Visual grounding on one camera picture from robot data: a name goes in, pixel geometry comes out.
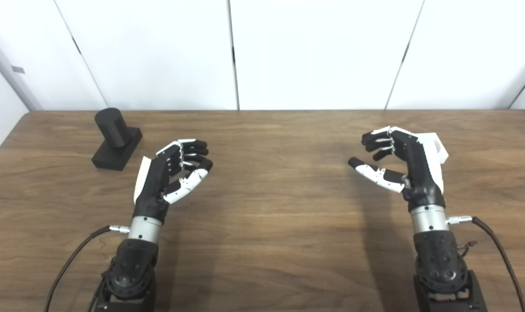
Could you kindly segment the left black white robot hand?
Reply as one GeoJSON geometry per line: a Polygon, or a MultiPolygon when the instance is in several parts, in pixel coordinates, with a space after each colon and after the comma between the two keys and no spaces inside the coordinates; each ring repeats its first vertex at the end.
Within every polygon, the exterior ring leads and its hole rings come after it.
{"type": "Polygon", "coordinates": [[[143,157],[134,190],[133,218],[152,218],[164,223],[169,206],[191,193],[213,168],[202,140],[176,140],[143,157]]]}

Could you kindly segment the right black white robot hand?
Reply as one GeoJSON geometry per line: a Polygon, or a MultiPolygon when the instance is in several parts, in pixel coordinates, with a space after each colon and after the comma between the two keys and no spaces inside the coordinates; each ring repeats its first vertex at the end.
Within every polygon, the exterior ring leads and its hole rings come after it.
{"type": "Polygon", "coordinates": [[[413,133],[386,126],[362,135],[365,150],[373,152],[374,161],[394,155],[407,166],[407,172],[380,168],[351,157],[348,165],[375,185],[401,193],[408,210],[437,206],[446,208],[441,166],[449,154],[437,133],[413,133]]]}

